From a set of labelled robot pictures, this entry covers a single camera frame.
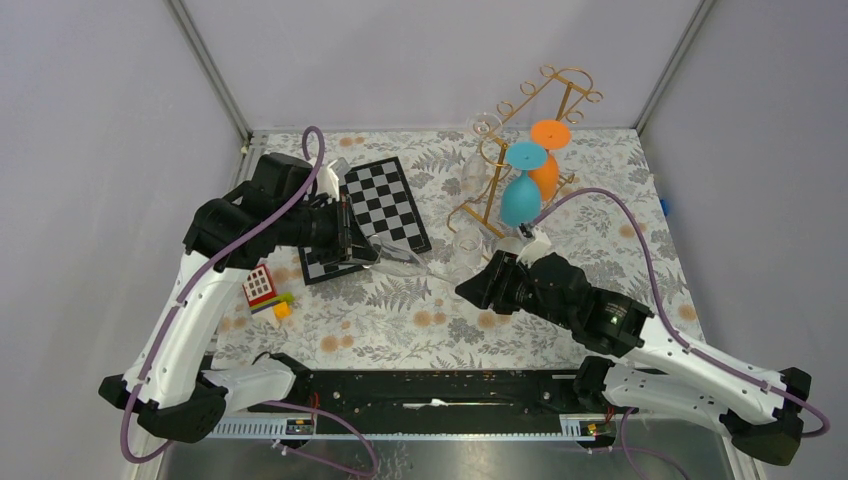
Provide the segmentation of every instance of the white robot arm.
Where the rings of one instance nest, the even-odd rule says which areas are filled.
[[[297,377],[272,358],[199,372],[224,308],[241,291],[250,270],[274,248],[309,246],[327,264],[377,261],[379,252],[359,230],[346,197],[330,201],[326,195],[313,195],[310,202],[297,204],[193,279],[210,258],[223,254],[224,248],[291,199],[311,170],[303,160],[264,155],[250,181],[197,211],[184,240],[186,253],[174,288],[153,334],[134,364],[123,375],[105,378],[99,391],[112,405],[138,413],[139,425],[151,434],[196,442],[223,415],[289,395]],[[326,175],[322,183],[338,186]],[[457,286],[456,292],[481,309],[491,307],[504,314],[526,310],[570,330],[577,342],[597,354],[664,373],[648,374],[606,358],[587,357],[574,386],[589,411],[627,406],[670,413],[731,437],[734,445],[755,458],[789,463],[800,444],[803,421],[797,402],[775,392],[790,392],[804,401],[809,375],[798,369],[776,372],[756,367],[670,332],[646,306],[591,286],[582,270],[556,254],[544,255],[544,250],[531,246],[522,253],[522,261],[496,252],[487,267]],[[190,295],[178,302],[187,282],[194,282]],[[718,365],[708,359],[718,360]],[[150,369],[139,380],[146,363]],[[728,366],[760,386],[733,375]],[[137,398],[130,402],[136,389]]]
[[[570,330],[575,341],[596,354],[665,374],[648,375],[607,358],[587,357],[575,388],[591,411],[617,406],[671,413],[732,438],[737,448],[755,458],[789,463],[800,445],[803,421],[796,402],[777,392],[805,401],[809,375],[795,368],[777,372],[745,363],[670,331],[645,305],[593,287],[583,270],[555,253],[531,257],[535,261],[524,263],[516,255],[496,252],[486,268],[456,292],[496,313],[528,311]]]

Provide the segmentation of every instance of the floral tablecloth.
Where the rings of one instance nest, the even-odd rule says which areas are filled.
[[[509,135],[513,140],[527,137],[526,132]],[[400,158],[433,245],[422,257],[434,270],[445,271],[452,238],[445,221],[459,204],[462,162],[476,145],[471,134],[345,132],[328,133],[326,141],[327,161],[345,158],[359,165]],[[316,150],[313,141],[310,151]],[[300,134],[270,135],[265,151],[300,157]],[[566,192],[603,187],[633,210],[648,239],[672,322],[703,339],[635,131],[576,130],[555,156],[561,170],[575,173]],[[461,224],[468,218],[458,217]],[[583,268],[594,285],[654,308],[635,231],[611,201],[599,195],[577,197],[542,226],[555,250]],[[491,246],[494,236],[483,231]],[[219,324],[213,368],[249,363],[263,351],[285,352],[314,369],[576,368],[587,354],[568,331],[530,314],[500,316],[453,302],[435,278],[399,279],[361,271],[307,287],[294,248],[278,248],[267,264],[278,291],[294,294],[294,313],[277,329],[251,317],[239,295]]]

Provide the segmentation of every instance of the black and white checkerboard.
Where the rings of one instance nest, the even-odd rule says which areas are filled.
[[[353,167],[340,180],[340,188],[350,196],[356,222],[366,237],[379,234],[406,242],[415,253],[432,248],[397,157]],[[299,248],[298,252],[307,285],[362,270],[361,266],[321,265],[309,248]]]

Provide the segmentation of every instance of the white wall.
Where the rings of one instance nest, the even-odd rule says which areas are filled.
[[[239,141],[161,1],[0,7],[0,477],[113,479],[143,347]]]
[[[775,480],[848,467],[846,24],[843,0],[718,2],[643,137],[707,339],[811,373],[833,420]]]
[[[546,63],[585,68],[606,95],[582,125],[631,126],[699,1],[186,4],[254,129],[361,129],[464,125],[523,101],[519,84]],[[552,102],[534,119],[555,115]]]

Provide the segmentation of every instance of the metal floor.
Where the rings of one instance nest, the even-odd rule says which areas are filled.
[[[733,479],[720,437],[677,420],[637,418],[628,422],[628,444],[651,448],[674,458],[692,479]],[[588,455],[569,442],[381,441],[375,442],[385,480],[638,480],[623,452]],[[368,455],[355,441],[313,441],[303,447],[352,467],[368,469]],[[644,454],[636,461],[652,480],[682,479],[670,465]],[[207,439],[176,444],[167,453],[160,480],[354,478],[294,456],[282,457],[268,441]]]

